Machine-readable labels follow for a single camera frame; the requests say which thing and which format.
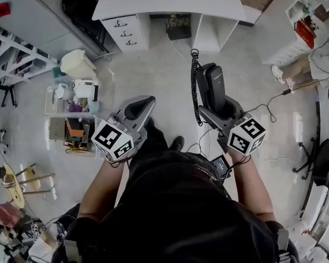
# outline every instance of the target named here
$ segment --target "wooden stool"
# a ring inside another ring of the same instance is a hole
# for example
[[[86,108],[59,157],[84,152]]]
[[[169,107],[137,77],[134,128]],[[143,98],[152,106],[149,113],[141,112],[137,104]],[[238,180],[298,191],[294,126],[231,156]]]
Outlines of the wooden stool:
[[[10,174],[13,175],[14,180],[15,180],[15,186],[11,187],[11,188],[7,188],[7,191],[9,192],[9,195],[11,196],[13,202],[19,207],[19,208],[24,208],[25,206],[25,201],[24,201],[24,195],[35,195],[35,194],[44,194],[44,193],[48,193],[52,191],[52,188],[50,190],[41,190],[38,191],[38,189],[40,188],[40,180],[42,179],[46,179],[46,178],[50,178],[52,176],[54,176],[54,173],[48,174],[48,175],[43,175],[43,176],[39,176],[36,178],[32,178],[35,176],[35,172],[33,167],[35,166],[35,164],[30,165],[29,167],[25,168],[24,170],[20,171],[17,174],[14,174],[12,168],[7,165],[4,164],[5,170],[6,170],[6,174]],[[18,181],[17,177],[20,176],[21,174],[26,173],[27,180],[25,181]],[[29,184],[31,189],[33,191],[30,192],[23,192],[21,185],[23,184]]]

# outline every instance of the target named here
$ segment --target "red object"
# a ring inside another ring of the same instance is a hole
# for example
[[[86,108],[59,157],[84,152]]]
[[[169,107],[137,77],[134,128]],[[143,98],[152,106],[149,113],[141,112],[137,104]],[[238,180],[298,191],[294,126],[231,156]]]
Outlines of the red object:
[[[6,15],[10,15],[10,6],[8,3],[0,3],[0,18]]]
[[[13,228],[21,218],[23,218],[23,214],[13,205],[10,203],[0,204],[0,222],[6,227]]]
[[[299,36],[301,36],[301,38],[306,42],[310,49],[314,49],[314,36],[300,21],[295,23],[295,31]]]

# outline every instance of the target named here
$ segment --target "drawer handle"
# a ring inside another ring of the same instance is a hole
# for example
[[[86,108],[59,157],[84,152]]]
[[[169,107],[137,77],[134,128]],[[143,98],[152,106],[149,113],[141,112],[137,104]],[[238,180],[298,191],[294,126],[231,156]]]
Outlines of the drawer handle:
[[[132,36],[132,34],[126,35],[125,31],[123,31],[123,34],[120,35],[121,37],[128,37],[128,36]]]
[[[129,40],[128,42],[127,42],[127,44],[125,44],[125,45],[135,45],[135,44],[137,44],[137,42],[135,42],[135,43],[130,43],[131,41]]]
[[[117,24],[114,26],[114,27],[122,27],[122,26],[127,26],[128,24],[123,24],[123,25],[121,25],[120,23],[119,23],[119,20],[117,20]]]

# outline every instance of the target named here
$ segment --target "black shoe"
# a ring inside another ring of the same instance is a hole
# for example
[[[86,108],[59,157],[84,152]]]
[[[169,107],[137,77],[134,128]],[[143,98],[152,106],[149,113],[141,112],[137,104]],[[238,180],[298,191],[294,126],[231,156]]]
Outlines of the black shoe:
[[[182,136],[178,136],[176,139],[174,139],[169,149],[181,151],[184,147],[184,143],[185,143],[185,139]]]

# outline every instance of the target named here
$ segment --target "coiled cable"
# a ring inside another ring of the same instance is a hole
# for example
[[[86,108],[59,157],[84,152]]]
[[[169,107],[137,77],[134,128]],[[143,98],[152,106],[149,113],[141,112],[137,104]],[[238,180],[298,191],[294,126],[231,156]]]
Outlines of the coiled cable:
[[[191,50],[192,56],[192,64],[191,64],[191,93],[192,93],[192,101],[193,101],[193,110],[195,112],[195,117],[198,125],[201,127],[203,122],[201,121],[201,116],[198,110],[198,101],[197,101],[197,68],[198,68],[198,50],[192,49]]]

